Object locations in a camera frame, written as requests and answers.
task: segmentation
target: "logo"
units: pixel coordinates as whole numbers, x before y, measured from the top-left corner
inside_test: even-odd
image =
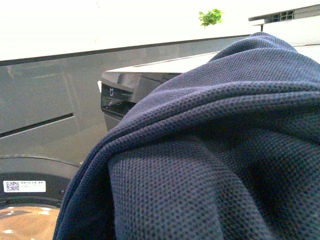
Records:
[[[110,97],[112,97],[114,95],[114,89],[110,88]]]

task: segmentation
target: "green plant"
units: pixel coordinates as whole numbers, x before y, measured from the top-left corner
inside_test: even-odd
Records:
[[[206,26],[209,25],[215,25],[217,23],[221,23],[221,14],[223,14],[223,12],[221,10],[218,9],[213,9],[212,11],[208,11],[207,14],[204,14],[202,11],[199,12],[199,19],[201,21],[201,26],[204,26],[204,28],[206,28]]]

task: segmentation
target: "qr code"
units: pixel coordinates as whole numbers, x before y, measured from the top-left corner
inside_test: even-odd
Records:
[[[13,192],[13,191],[19,191],[20,186],[19,182],[16,181],[7,181],[6,182],[6,191],[7,192]]]

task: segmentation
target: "label sticker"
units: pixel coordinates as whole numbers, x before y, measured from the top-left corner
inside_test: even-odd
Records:
[[[3,181],[5,193],[45,193],[46,181]]]

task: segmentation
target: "cloth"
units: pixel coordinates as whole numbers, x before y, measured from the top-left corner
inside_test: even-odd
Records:
[[[89,153],[54,239],[320,239],[320,65],[259,32],[162,84]]]

